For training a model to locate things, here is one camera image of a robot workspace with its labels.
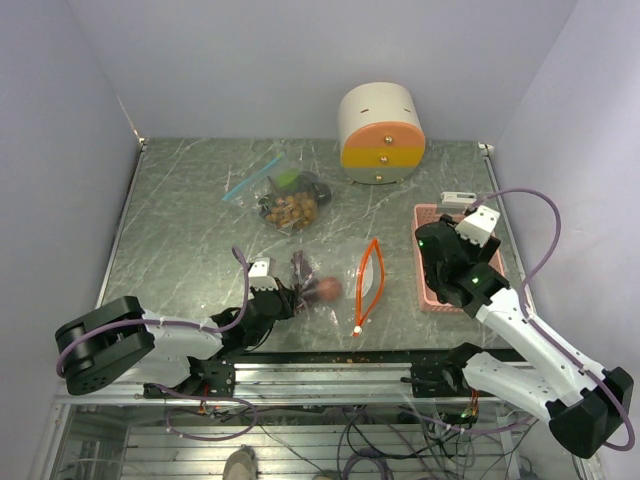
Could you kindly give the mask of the fake dark blue grape bunch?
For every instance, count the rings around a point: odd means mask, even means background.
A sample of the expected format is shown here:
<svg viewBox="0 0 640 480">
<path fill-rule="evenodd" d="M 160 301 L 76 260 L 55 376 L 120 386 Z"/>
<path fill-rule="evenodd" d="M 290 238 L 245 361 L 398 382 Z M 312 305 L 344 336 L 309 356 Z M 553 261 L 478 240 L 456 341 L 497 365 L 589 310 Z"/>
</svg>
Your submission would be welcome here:
<svg viewBox="0 0 640 480">
<path fill-rule="evenodd" d="M 318 293 L 320 281 L 315 276 L 308 257 L 303 250 L 298 250 L 293 254 L 291 263 L 293 266 L 294 311 L 300 312 L 320 300 Z"/>
</svg>

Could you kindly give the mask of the orange zip top bag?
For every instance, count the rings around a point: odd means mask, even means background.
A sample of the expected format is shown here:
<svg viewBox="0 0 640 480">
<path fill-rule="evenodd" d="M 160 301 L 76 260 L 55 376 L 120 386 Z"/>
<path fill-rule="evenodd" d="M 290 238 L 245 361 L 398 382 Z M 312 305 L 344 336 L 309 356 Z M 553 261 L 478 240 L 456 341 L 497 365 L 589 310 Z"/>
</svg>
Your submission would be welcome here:
<svg viewBox="0 0 640 480">
<path fill-rule="evenodd" d="M 307 255 L 319 281 L 336 277 L 343 287 L 339 299 L 333 302 L 319 300 L 298 314 L 333 326 L 343 335 L 361 336 L 385 288 L 386 271 L 380 241 L 373 238 L 309 242 L 296 248 L 294 253 L 298 250 Z"/>
</svg>

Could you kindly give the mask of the blue zip top bag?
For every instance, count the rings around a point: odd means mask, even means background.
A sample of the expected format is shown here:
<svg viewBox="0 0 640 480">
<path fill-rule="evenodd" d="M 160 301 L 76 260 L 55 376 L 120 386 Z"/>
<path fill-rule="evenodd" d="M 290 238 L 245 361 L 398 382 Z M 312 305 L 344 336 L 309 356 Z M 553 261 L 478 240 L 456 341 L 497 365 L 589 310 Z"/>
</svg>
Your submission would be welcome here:
<svg viewBox="0 0 640 480">
<path fill-rule="evenodd" d="M 316 173 L 280 153 L 233 187 L 223 200 L 253 210 L 266 224 L 291 235 L 315 223 L 332 197 L 330 186 Z"/>
</svg>

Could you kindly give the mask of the fake brown round fruit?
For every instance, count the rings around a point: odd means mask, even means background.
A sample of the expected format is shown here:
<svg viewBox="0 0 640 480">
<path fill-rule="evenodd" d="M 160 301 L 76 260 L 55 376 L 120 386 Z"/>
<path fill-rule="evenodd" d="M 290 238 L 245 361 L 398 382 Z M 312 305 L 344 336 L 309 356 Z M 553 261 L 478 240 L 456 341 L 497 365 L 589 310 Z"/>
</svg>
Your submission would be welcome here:
<svg viewBox="0 0 640 480">
<path fill-rule="evenodd" d="M 336 277 L 325 277 L 318 282 L 316 293 L 320 300 L 333 302 L 341 297 L 343 287 Z"/>
</svg>

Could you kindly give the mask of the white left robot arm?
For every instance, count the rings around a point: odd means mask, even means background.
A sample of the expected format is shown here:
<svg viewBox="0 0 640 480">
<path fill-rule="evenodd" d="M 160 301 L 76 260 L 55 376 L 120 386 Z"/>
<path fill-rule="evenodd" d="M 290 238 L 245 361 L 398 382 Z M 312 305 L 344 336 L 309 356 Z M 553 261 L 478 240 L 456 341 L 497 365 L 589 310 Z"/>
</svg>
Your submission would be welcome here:
<svg viewBox="0 0 640 480">
<path fill-rule="evenodd" d="M 124 296 L 60 327 L 56 373 L 67 392 L 83 396 L 112 384 L 161 384 L 182 397 L 203 387 L 204 364 L 243 355 L 275 323 L 295 316 L 300 288 L 247 290 L 247 302 L 205 319 L 162 317 Z"/>
</svg>

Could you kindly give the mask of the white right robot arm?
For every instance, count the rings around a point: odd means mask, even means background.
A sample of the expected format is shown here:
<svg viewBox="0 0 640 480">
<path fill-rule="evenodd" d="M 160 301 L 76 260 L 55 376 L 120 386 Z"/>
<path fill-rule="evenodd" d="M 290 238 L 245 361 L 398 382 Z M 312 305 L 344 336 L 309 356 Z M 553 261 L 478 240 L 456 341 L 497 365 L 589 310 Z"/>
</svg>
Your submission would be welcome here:
<svg viewBox="0 0 640 480">
<path fill-rule="evenodd" d="M 486 227 L 473 240 L 465 235 L 469 224 L 442 215 L 415 230 L 426 285 L 439 302 L 497 333 L 532 369 L 518 369 L 464 343 L 448 354 L 442 387 L 455 396 L 474 389 L 499 397 L 546 422 L 571 454 L 592 457 L 628 420 L 633 378 L 621 367 L 605 369 L 538 316 L 526 315 L 518 292 L 489 263 L 500 245 L 493 229 Z"/>
</svg>

